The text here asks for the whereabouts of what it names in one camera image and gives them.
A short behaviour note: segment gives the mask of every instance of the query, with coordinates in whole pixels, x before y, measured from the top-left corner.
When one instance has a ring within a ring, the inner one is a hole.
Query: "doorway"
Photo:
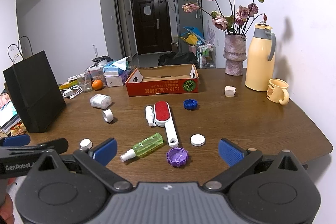
[[[125,14],[124,0],[114,0],[115,21],[117,23],[117,31],[120,43],[122,57],[129,56],[129,61],[132,60],[131,47],[129,44],[127,22]]]
[[[168,0],[131,0],[138,54],[171,51]]]

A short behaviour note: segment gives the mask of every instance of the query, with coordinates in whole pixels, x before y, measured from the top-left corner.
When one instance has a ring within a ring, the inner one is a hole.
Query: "green spray bottle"
[[[160,133],[156,133],[153,136],[150,136],[149,138],[143,140],[142,142],[134,145],[132,149],[128,150],[125,154],[121,155],[120,159],[122,162],[124,162],[136,156],[141,156],[142,154],[151,151],[161,143],[163,143],[163,138],[160,135]]]

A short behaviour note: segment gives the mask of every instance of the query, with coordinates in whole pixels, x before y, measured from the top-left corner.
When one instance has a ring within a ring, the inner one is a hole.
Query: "floor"
[[[165,54],[165,52],[137,55],[133,57],[133,60],[130,62],[130,65],[137,66],[138,68],[157,67],[159,63],[159,57],[163,54]]]

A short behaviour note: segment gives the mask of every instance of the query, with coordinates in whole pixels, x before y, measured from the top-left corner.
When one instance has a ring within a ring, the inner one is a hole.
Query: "watermelon logo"
[[[187,80],[183,83],[183,89],[186,92],[191,92],[196,88],[196,82],[194,80]]]

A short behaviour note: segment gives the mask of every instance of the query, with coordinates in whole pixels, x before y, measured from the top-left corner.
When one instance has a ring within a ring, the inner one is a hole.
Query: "laptop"
[[[3,133],[7,133],[9,129],[20,120],[12,101],[0,108],[0,128]]]

